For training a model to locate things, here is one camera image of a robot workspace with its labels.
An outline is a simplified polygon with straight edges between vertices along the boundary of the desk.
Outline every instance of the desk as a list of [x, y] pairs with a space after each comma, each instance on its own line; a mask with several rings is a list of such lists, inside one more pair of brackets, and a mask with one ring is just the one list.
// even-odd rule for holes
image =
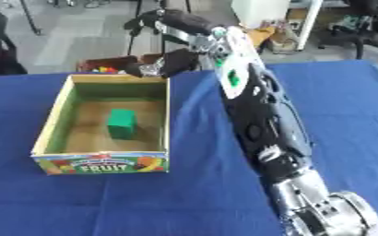
[[[364, 61], [270, 67], [327, 185], [378, 211], [378, 70]], [[0, 236], [281, 235], [211, 72], [171, 81], [170, 173], [46, 176], [30, 149], [65, 77], [0, 77]]]

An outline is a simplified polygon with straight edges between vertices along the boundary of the green sticker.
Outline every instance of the green sticker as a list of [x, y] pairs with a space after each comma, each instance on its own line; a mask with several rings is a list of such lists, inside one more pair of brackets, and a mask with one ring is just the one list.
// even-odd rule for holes
[[230, 71], [230, 73], [228, 74], [228, 79], [229, 79], [229, 81], [230, 81], [230, 84], [231, 84], [233, 87], [238, 86], [240, 79], [239, 79], [238, 76], [236, 75], [236, 71], [235, 71], [235, 70], [231, 70], [231, 71]]

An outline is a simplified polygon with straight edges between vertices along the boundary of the white table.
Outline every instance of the white table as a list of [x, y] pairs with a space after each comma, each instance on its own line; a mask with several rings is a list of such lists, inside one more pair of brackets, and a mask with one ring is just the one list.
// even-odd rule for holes
[[295, 35], [295, 40], [298, 42], [297, 50], [301, 51], [310, 37], [323, 2], [324, 0], [307, 0], [299, 3], [297, 6], [296, 4], [290, 5], [289, 0], [232, 0], [232, 9], [246, 28], [258, 28], [263, 19], [284, 19], [288, 8], [291, 6], [293, 8], [305, 8], [309, 6], [310, 9], [302, 26], [301, 33]]
[[323, 6], [324, 0], [311, 0], [310, 9], [308, 10], [307, 17], [302, 26], [300, 35], [298, 35], [298, 46], [297, 51], [302, 51], [305, 48], [305, 44], [310, 38], [311, 31], [313, 30], [313, 25], [318, 17], [318, 13]]

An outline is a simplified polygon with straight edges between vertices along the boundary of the colorful object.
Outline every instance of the colorful object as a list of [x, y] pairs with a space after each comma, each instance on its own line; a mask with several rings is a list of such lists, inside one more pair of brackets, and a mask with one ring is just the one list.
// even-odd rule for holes
[[36, 159], [48, 174], [101, 174], [101, 173], [131, 173], [131, 172], [167, 172], [169, 160], [155, 156], [137, 157], [110, 154], [78, 155], [76, 158], [48, 157]]
[[114, 73], [117, 74], [118, 70], [112, 67], [100, 66], [99, 69], [93, 69], [93, 72], [101, 72], [101, 73]]
[[112, 109], [111, 115], [107, 120], [110, 136], [115, 139], [132, 139], [136, 130], [135, 126], [135, 112], [130, 110]]

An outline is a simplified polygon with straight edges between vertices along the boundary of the cardboard box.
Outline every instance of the cardboard box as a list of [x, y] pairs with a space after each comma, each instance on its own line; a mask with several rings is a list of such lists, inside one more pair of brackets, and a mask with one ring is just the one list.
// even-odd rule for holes
[[[72, 75], [31, 156], [48, 174], [169, 171], [169, 80]], [[131, 140], [110, 136], [112, 109], [136, 114]]]

